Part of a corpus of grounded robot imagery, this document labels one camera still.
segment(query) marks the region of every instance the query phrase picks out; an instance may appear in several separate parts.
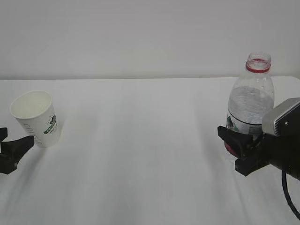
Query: plastic bottle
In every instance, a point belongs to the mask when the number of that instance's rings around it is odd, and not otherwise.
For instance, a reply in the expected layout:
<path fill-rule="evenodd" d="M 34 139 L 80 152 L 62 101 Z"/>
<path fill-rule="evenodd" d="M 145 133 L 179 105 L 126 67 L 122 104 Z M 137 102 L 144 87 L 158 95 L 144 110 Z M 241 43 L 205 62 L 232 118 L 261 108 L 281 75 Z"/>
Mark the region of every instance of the plastic bottle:
<path fill-rule="evenodd" d="M 227 128 L 253 135 L 254 139 L 261 134 L 263 116 L 274 107 L 274 86 L 268 75 L 270 67 L 270 55 L 249 55 L 246 72 L 235 82 L 229 97 Z"/>

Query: white tablecloth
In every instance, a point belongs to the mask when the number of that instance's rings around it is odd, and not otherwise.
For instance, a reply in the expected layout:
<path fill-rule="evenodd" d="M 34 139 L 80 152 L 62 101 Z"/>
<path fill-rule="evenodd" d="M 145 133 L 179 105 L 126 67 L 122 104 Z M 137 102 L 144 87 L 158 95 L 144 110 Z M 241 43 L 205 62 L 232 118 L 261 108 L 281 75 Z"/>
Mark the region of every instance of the white tablecloth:
<path fill-rule="evenodd" d="M 10 103 L 29 90 L 53 97 L 62 129 L 0 174 L 1 225 L 292 225 L 281 173 L 248 177 L 227 160 L 225 123 L 236 78 L 0 81 L 6 141 L 26 135 Z M 276 104 L 300 81 L 275 77 Z M 300 183 L 288 179 L 300 209 Z"/>

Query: paper cup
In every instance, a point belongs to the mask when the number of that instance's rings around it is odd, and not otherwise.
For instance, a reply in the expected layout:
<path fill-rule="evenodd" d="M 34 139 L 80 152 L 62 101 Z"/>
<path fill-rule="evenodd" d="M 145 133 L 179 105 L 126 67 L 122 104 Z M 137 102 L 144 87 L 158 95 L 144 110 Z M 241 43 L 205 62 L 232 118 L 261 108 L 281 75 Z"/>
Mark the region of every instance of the paper cup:
<path fill-rule="evenodd" d="M 47 148 L 59 140 L 60 129 L 47 92 L 33 90 L 21 95 L 11 104 L 10 112 L 34 136 L 38 147 Z"/>

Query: cup rim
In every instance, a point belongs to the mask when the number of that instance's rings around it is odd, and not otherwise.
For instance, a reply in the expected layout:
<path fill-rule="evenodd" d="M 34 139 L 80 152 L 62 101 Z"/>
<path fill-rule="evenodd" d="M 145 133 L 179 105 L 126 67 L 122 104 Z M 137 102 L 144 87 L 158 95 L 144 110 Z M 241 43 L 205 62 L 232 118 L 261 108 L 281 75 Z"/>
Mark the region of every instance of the cup rim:
<path fill-rule="evenodd" d="M 47 106 L 47 108 L 46 108 L 43 112 L 41 112 L 40 114 L 38 114 L 38 115 L 36 115 L 36 116 L 31 116 L 31 117 L 18 117 L 18 116 L 15 116 L 15 115 L 12 113 L 12 106 L 13 106 L 13 104 L 14 104 L 17 100 L 19 100 L 20 98 L 22 98 L 24 95 L 27 95 L 27 94 L 32 93 L 32 92 L 43 92 L 43 93 L 46 93 L 46 94 L 50 97 L 50 103 L 49 103 L 49 105 Z M 45 112 L 48 111 L 48 109 L 51 107 L 51 105 L 52 105 L 52 97 L 51 97 L 51 95 L 50 95 L 47 91 L 44 91 L 44 90 L 31 90 L 31 91 L 25 92 L 25 93 L 23 93 L 22 95 L 20 95 L 19 97 L 17 97 L 17 98 L 10 104 L 10 109 L 9 109 L 9 110 L 10 110 L 10 114 L 11 114 L 13 117 L 15 117 L 16 119 L 19 119 L 19 120 L 30 120 L 30 119 L 34 119 L 34 118 L 37 118 L 37 117 L 43 115 Z"/>

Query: red ring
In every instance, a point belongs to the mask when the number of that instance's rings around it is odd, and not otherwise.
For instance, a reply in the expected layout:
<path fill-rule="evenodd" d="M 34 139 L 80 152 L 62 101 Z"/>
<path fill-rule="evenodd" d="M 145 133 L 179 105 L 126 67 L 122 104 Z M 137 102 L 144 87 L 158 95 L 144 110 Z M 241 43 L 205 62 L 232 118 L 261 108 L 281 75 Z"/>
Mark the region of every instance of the red ring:
<path fill-rule="evenodd" d="M 249 67 L 247 64 L 246 64 L 246 69 L 252 73 L 256 73 L 256 74 L 263 74 L 263 73 L 266 73 L 270 70 L 271 66 L 269 66 L 268 68 L 266 69 L 253 69 L 251 67 Z"/>

